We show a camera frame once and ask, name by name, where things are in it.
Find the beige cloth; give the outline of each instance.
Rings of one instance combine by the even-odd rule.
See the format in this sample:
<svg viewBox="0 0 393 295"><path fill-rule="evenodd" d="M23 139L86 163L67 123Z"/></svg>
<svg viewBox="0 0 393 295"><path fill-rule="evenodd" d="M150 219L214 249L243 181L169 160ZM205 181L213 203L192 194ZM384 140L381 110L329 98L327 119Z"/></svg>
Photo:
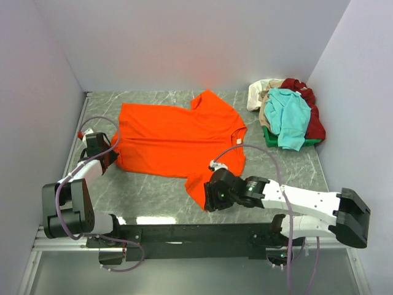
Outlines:
<svg viewBox="0 0 393 295"><path fill-rule="evenodd" d="M271 88L280 88L283 82L284 82L284 80L274 80L273 79L272 81L269 82L266 89L264 91L262 91L259 96L259 101L262 102L262 105L259 109L259 122L260 122L261 126L266 126L266 127L268 127L269 130L270 130L270 123L264 113L266 101L269 99L268 92Z"/></svg>

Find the metal frame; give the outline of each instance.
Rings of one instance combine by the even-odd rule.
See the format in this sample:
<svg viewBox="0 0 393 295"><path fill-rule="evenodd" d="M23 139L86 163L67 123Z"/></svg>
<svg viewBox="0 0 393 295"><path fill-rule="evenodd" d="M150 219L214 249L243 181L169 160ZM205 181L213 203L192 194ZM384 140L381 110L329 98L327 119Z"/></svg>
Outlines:
<svg viewBox="0 0 393 295"><path fill-rule="evenodd" d="M86 99L84 105L82 107L82 111L80 113L79 121L77 124L77 129L75 134L77 133L80 124L82 123L82 119L86 112L87 103L89 102L91 97L91 92L86 94ZM76 144L77 136L75 135L74 140L72 142L71 150L68 155L68 159L66 162L66 166L64 169L63 177L67 174L68 167L71 163L72 159L72 151L74 150ZM37 230L36 239L34 241L34 245L31 249L30 258L28 264L26 266L26 270L24 276L21 281L21 285L18 290L18 295L29 295L31 292L31 288L34 283L34 279L36 276L36 272L41 261L41 256L43 251L121 251L121 248L86 248L86 238L81 238L78 241L70 240L69 238L58 238L58 239L48 239L44 234L44 229L40 226ZM354 278L359 289L359 295L371 295L370 287L368 285L367 277L364 272L363 265L359 259L357 254L357 250L353 248L348 248L347 246L338 243L335 238L320 238L321 241L321 249L329 250L329 249L342 249L346 248L348 252L349 262L354 274ZM306 239L306 251L308 249L316 248L316 239L307 238Z"/></svg>

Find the maroon garment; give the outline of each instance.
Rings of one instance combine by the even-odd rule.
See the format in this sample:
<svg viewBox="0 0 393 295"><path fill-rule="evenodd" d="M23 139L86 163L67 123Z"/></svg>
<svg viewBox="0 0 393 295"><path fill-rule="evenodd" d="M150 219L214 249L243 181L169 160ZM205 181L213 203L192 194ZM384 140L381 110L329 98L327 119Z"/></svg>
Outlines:
<svg viewBox="0 0 393 295"><path fill-rule="evenodd" d="M321 139L325 140L326 131L321 121L319 120L319 111L315 105L315 96L311 88L307 88L307 85L299 80L288 78L286 79L281 88L290 89L294 92L299 92L302 98L307 102L311 108L311 117L307 127L305 138L310 140Z"/></svg>

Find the cable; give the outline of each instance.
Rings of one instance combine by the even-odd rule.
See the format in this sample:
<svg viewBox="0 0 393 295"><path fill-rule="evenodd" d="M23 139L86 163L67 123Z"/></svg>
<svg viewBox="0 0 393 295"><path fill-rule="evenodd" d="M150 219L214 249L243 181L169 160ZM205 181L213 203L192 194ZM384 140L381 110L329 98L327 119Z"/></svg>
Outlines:
<svg viewBox="0 0 393 295"><path fill-rule="evenodd" d="M276 167L276 172L277 172L277 182L279 187L281 188L282 186L282 178L281 178L281 170L280 167L278 166L278 162L276 160L276 158L267 150L265 150L264 148L260 147L260 146L255 146L253 144L237 144L236 146L232 146L226 150L224 150L224 152L222 152L221 154L218 155L218 157L216 157L214 159L214 161L218 161L219 158L221 158L224 154L226 154L227 152L231 151L232 149L237 149L237 148L241 148L241 147L249 147L249 148L254 148L254 149L258 149L262 152L264 152L266 155L268 155L270 157L270 159L273 161L275 167ZM289 199L287 197L287 194L285 193L284 190L281 189L282 192L282 196L285 199L285 202L287 204L288 207L288 211L289 211L289 240L288 240L288 255L287 255L287 287L288 287L288 291L289 291L289 295L292 294L292 280L291 280L291 272L290 272L290 263L291 263L291 255L292 255L292 242L294 239L294 212L292 211L292 206L290 205Z"/></svg>
<svg viewBox="0 0 393 295"><path fill-rule="evenodd" d="M311 278L309 279L309 283L308 283L305 295L309 294L309 292L311 290L311 286L313 285L315 273L317 272L318 262L319 262L319 237L317 237L317 253L316 253L316 257L315 257L313 274L311 275Z"/></svg>
<svg viewBox="0 0 393 295"><path fill-rule="evenodd" d="M64 186L66 183L68 183L68 181L69 181L72 177L74 177L74 176L76 175L76 173L78 173L79 171L81 171L81 169L83 169L83 167L86 166L87 163L89 163L89 162L91 162L92 160L95 160L95 159L101 157L102 155L105 155L106 153L112 151L114 148L116 148L116 146L117 146L117 145L119 144L119 142L120 142L120 129L119 129L119 126L117 126L117 124L116 124L113 120L111 120L110 118L104 117L104 116L93 116L93 117L88 118L87 120L85 120L85 121L80 125L79 130L78 130L78 133L81 134L83 126L84 126L88 121L90 121L90 120L92 120L92 119L104 119L104 120L107 120L107 121L109 121L110 123L112 123L112 124L116 127L116 129L117 129L117 141L115 142L115 144L114 144L113 146L111 146L111 147L110 147L109 149L107 149L106 151L100 152L99 154L94 155L93 157L90 157L90 158L88 158L88 159L82 161L81 164L80 164L79 166L77 166L75 169L73 169L72 172L68 173L67 177L65 177L65 179L62 180L62 182L61 182L61 183L59 184L59 186L57 187L56 194L55 194L55 207L56 207L56 213L57 213L57 216L58 216L58 218L59 218L61 227L62 227L63 230L66 232L66 234L68 235L68 237L72 238L73 240L79 240L81 237L84 236L84 234L80 234L80 235L78 235L77 237L75 237L75 236L72 234L72 232L69 230L67 224L65 223L64 218L63 218L63 215L61 214L60 203L59 203L60 191L61 191L61 189L63 188L63 186ZM140 265L142 264L143 260L145 259L145 250L144 250L144 248L143 248L140 244L138 244L138 243L135 243L135 242L132 242L132 241L127 241L127 240L121 240L121 239L117 239L117 238L111 238L111 237L107 237L107 236L105 236L105 235L99 235L99 237L100 237L100 238L103 238L103 239L106 239L106 240L109 240L109 241L113 241L113 242L131 244L131 245L137 246L137 247L138 247L139 249L141 249L141 251L142 251L142 257L141 257L141 259L140 259L134 266L129 267L129 268L127 268L127 269L111 269L111 268L109 268L108 266L104 265L103 268L106 269L106 270L108 270L108 271L111 271L111 272L127 272L127 271L129 271L129 270L133 270L133 269L137 268L138 266L140 266Z"/></svg>

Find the pile of clothes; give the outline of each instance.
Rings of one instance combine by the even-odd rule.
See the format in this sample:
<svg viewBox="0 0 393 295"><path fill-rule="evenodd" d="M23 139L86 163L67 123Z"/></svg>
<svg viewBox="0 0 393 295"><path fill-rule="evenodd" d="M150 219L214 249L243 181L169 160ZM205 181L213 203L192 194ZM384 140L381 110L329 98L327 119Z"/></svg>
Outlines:
<svg viewBox="0 0 393 295"><path fill-rule="evenodd" d="M299 151L305 139L325 140L313 90L299 80L264 79L250 85L247 109L259 109L261 126L278 135L278 146Z"/></svg>

